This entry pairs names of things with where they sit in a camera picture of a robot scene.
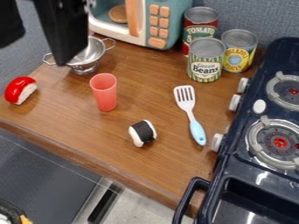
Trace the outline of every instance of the pineapple can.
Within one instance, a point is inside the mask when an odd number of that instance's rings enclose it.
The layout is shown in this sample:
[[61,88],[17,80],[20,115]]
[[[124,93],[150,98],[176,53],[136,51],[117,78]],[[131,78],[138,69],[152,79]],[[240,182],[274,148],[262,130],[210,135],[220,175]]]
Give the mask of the pineapple can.
[[234,29],[222,34],[226,45],[223,68],[230,73],[245,72],[253,63],[258,38],[250,31]]
[[220,78],[226,46],[215,38],[198,38],[190,44],[188,76],[198,82]]

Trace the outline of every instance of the wooden countertop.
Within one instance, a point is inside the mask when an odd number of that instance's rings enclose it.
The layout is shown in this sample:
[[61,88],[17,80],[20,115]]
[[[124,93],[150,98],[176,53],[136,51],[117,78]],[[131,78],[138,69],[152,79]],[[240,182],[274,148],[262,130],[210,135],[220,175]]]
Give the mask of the wooden countertop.
[[[254,71],[223,73],[203,84],[187,76],[186,62],[178,49],[161,52],[117,41],[98,71],[118,79],[118,106],[107,113],[98,110],[88,86],[92,74],[42,65],[30,75],[38,92],[23,105],[0,99],[0,128],[175,208],[191,178],[212,179],[212,137],[230,125],[229,102],[240,78]],[[175,86],[187,84],[196,89],[194,114],[208,136],[206,147],[192,140],[186,113],[172,95]],[[158,139],[140,149],[128,128],[142,119],[153,122]],[[203,197],[199,193],[191,208],[197,209]]]

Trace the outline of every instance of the colander handle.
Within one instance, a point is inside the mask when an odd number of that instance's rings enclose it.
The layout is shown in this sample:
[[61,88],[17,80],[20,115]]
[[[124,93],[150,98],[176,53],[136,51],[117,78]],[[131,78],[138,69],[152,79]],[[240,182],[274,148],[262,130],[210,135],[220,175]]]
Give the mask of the colander handle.
[[102,41],[105,42],[106,40],[110,40],[110,41],[112,41],[112,43],[113,43],[112,46],[106,48],[107,51],[111,50],[112,48],[114,48],[114,47],[116,46],[116,41],[115,41],[114,39],[112,39],[112,38],[104,38]]
[[56,62],[52,62],[51,63],[51,62],[47,61],[50,57],[52,57],[52,53],[51,52],[45,54],[44,57],[43,57],[43,62],[46,63],[48,66],[55,66]]

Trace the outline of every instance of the can label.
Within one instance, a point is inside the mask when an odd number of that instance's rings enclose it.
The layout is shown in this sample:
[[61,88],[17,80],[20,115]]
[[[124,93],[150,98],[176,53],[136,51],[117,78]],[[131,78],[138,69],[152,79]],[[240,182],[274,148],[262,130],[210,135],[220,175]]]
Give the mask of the can label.
[[213,38],[216,33],[216,27],[212,25],[191,25],[184,28],[183,40],[188,45],[198,38]]
[[199,82],[212,82],[220,78],[223,57],[205,59],[190,54],[188,76]]
[[228,46],[225,53],[224,69],[230,73],[246,71],[254,60],[256,47],[235,48]]

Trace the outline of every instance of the toy microwave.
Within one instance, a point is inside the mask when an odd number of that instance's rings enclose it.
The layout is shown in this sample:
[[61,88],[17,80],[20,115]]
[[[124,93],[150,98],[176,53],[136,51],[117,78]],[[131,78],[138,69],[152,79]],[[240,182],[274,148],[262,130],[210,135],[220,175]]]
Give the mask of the toy microwave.
[[166,50],[176,43],[192,0],[97,0],[89,16],[93,32],[131,44]]

